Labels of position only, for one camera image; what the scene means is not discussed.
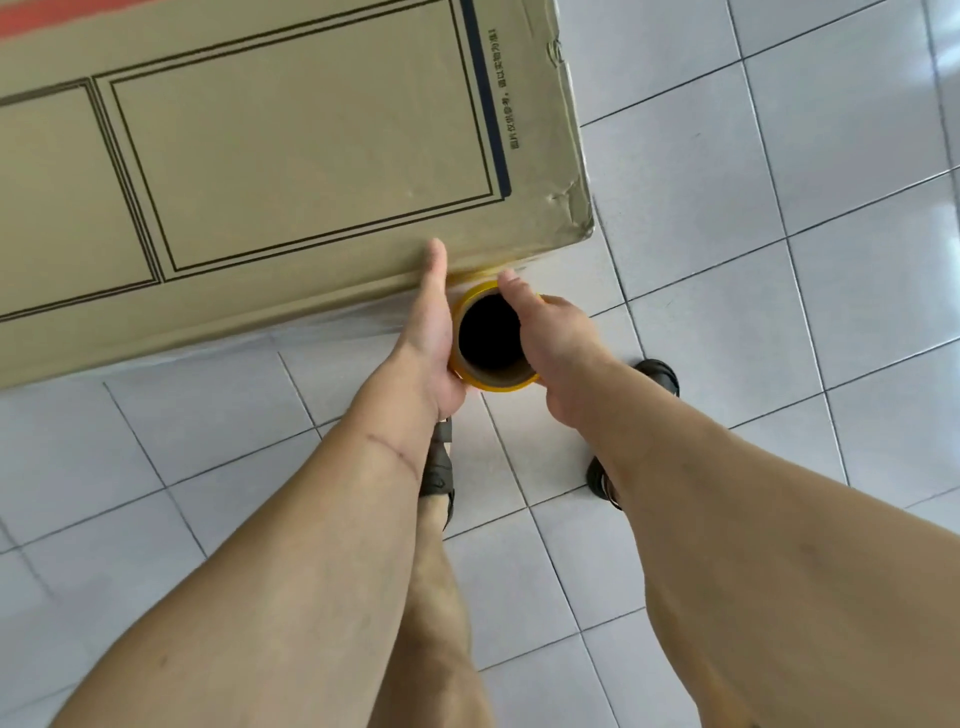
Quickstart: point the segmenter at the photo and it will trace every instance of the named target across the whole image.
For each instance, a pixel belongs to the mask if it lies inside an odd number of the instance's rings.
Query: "cardboard tube core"
[[[470,376],[493,390],[509,390],[536,376],[520,346],[520,320],[496,288],[468,302],[455,342]]]

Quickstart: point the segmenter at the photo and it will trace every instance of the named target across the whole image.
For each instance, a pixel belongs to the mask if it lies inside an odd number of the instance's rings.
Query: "red stripe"
[[[0,39],[154,0],[20,0],[0,5]]]

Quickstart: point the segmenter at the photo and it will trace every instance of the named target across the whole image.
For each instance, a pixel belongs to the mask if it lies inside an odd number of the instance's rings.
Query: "hand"
[[[520,319],[520,344],[547,389],[550,414],[573,427],[568,395],[577,372],[595,362],[612,360],[612,355],[593,322],[573,303],[556,296],[538,296],[512,270],[501,273],[497,285]]]
[[[446,368],[452,346],[453,320],[446,299],[446,248],[434,238],[427,249],[420,294],[410,309],[395,351],[407,348],[422,357],[427,390],[437,404],[438,420],[445,420],[460,409],[467,396],[465,383]]]

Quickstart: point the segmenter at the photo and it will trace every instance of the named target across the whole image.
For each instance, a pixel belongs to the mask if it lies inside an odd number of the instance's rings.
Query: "person's left arm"
[[[431,432],[464,400],[439,241],[411,318],[314,454],[73,693],[55,728],[363,728],[413,561]]]

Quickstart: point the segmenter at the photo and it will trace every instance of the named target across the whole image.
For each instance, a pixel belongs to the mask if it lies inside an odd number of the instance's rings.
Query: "cardboard box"
[[[552,0],[0,0],[0,386],[591,228]]]

